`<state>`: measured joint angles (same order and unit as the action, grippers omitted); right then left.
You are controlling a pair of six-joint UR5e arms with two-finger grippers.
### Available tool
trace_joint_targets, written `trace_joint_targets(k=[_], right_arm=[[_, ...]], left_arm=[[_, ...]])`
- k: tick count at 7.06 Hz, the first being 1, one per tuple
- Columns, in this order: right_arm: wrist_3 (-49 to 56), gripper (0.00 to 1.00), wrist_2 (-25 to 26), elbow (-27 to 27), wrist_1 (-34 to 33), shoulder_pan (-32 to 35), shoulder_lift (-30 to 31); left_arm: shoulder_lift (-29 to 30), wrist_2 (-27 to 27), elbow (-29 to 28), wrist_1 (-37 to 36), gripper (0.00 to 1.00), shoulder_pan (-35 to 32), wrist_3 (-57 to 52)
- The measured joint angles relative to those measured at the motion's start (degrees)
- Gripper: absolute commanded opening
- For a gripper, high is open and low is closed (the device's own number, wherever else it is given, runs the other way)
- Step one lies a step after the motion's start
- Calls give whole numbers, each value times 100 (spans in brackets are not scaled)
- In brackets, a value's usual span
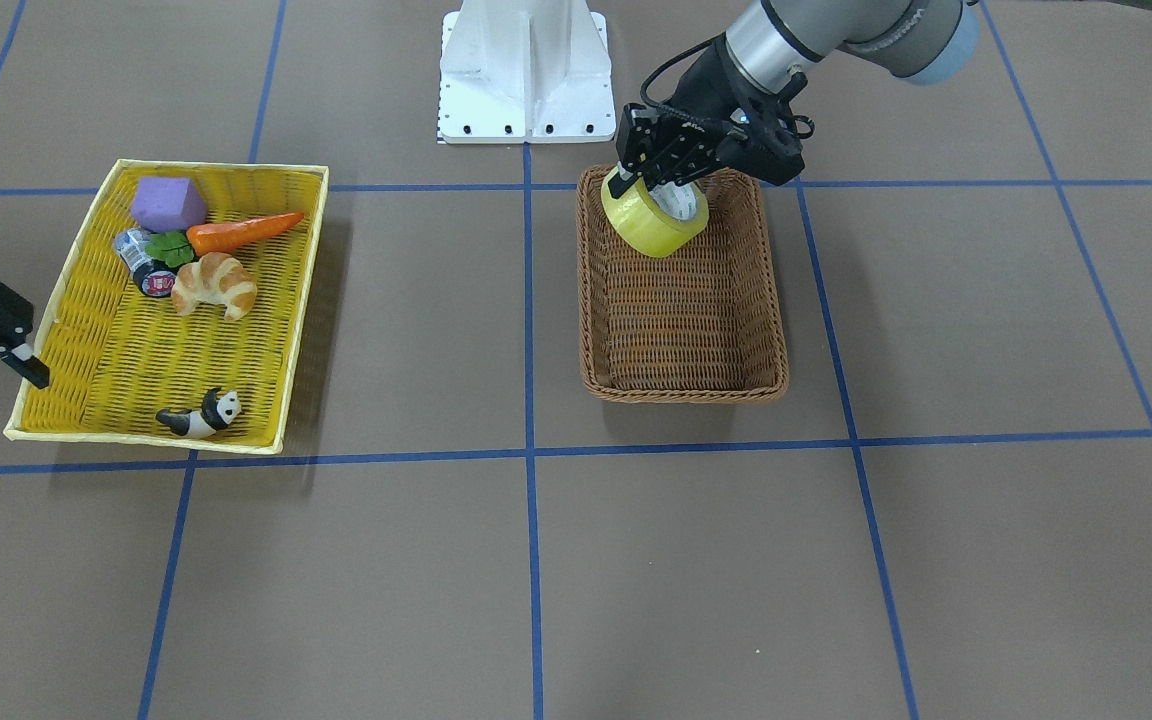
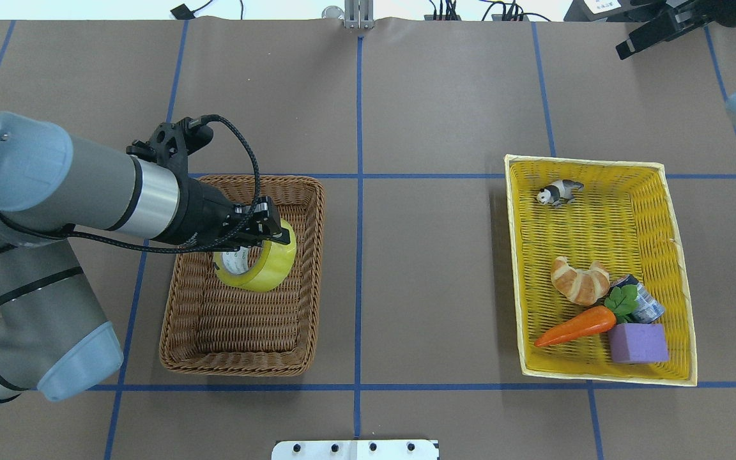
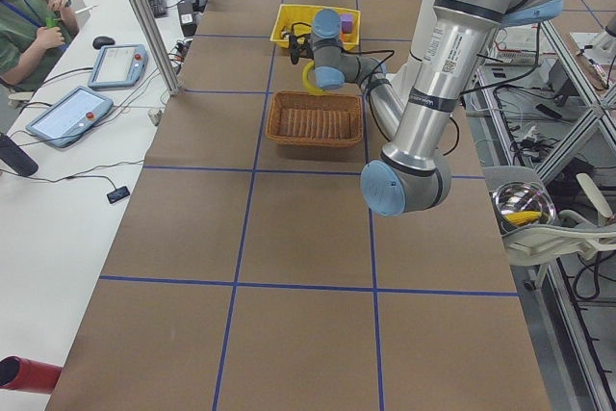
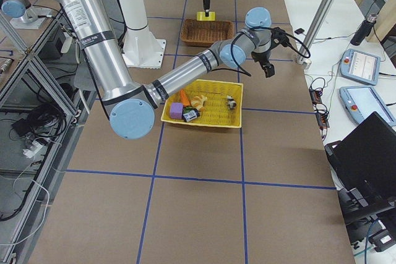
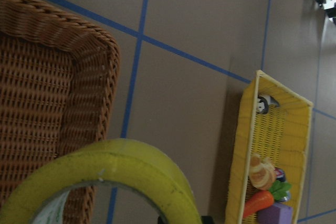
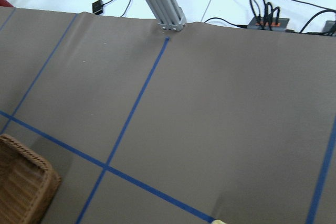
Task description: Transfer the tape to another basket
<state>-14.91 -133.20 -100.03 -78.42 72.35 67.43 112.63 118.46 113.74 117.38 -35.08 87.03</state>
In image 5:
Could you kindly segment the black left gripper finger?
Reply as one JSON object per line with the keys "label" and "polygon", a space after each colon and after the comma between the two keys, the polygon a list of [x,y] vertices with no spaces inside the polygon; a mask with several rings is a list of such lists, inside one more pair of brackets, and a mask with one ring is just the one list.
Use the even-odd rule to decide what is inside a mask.
{"label": "black left gripper finger", "polygon": [[[201,216],[202,224],[213,224],[213,218],[211,216]],[[158,217],[157,224],[165,224],[161,217]]]}

